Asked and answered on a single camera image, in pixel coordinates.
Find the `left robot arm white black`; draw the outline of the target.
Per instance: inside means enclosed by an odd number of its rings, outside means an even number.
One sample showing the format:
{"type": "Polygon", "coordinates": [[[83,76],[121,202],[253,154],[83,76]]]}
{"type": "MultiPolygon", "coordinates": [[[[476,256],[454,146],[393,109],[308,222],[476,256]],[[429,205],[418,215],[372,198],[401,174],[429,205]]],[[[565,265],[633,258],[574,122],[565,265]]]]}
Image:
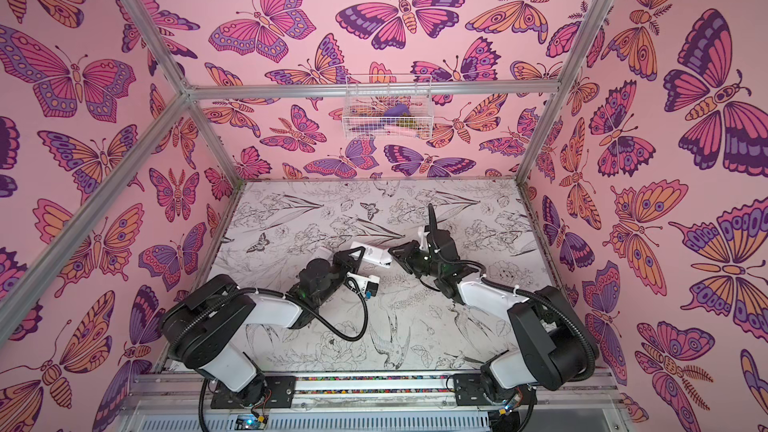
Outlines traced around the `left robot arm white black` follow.
{"type": "Polygon", "coordinates": [[[234,337],[248,325],[298,330],[317,321],[345,341],[361,340],[368,326],[367,300],[380,285],[379,277],[359,273],[365,254],[358,246],[316,257],[286,292],[240,287],[226,274],[215,276],[161,319],[169,358],[217,382],[242,403],[255,404],[266,391],[266,378],[256,361],[235,345],[234,337]],[[361,301],[363,325],[356,335],[341,332],[320,314],[321,306],[342,287],[361,301]]]}

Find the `white remote control green buttons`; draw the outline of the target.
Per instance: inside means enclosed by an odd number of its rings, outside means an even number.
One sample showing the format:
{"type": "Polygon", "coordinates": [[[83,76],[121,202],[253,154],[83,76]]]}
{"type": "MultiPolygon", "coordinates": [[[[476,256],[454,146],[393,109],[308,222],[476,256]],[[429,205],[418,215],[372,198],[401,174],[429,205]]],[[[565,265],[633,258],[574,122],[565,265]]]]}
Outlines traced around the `white remote control green buttons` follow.
{"type": "Polygon", "coordinates": [[[353,242],[352,248],[363,248],[363,261],[377,267],[390,268],[393,263],[393,258],[386,249],[360,242],[353,242]]]}

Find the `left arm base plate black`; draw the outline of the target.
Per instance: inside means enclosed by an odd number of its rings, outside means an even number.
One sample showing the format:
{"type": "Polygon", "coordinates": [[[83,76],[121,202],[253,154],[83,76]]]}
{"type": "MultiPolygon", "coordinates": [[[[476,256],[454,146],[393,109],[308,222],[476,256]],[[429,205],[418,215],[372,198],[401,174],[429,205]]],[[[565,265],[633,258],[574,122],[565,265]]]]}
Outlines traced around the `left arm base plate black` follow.
{"type": "Polygon", "coordinates": [[[224,385],[218,385],[211,399],[214,410],[288,409],[293,404],[297,377],[293,375],[257,376],[240,392],[232,392],[224,385]]]}

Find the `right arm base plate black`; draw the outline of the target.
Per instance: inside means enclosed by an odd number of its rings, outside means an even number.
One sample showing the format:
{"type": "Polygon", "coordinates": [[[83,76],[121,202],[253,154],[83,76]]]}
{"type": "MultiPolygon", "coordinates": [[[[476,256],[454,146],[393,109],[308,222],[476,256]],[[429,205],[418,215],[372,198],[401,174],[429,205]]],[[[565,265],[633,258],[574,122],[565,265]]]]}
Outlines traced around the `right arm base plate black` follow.
{"type": "Polygon", "coordinates": [[[498,406],[515,409],[528,405],[532,393],[529,387],[502,389],[481,373],[457,373],[448,380],[455,402],[459,406],[498,406]]]}

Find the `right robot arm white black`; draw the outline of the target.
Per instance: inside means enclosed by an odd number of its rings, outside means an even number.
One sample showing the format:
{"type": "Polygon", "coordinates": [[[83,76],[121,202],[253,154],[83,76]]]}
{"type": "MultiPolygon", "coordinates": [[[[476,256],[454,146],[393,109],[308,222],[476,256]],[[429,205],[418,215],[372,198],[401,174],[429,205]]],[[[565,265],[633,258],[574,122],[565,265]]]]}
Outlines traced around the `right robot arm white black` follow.
{"type": "Polygon", "coordinates": [[[454,303],[510,326],[516,349],[496,354],[480,368],[489,400],[506,401],[515,389],[556,391],[593,376],[598,346],[559,289],[528,291],[492,280],[484,265],[459,256],[447,231],[423,232],[418,240],[389,248],[388,254],[406,273],[431,278],[434,288],[454,303]]]}

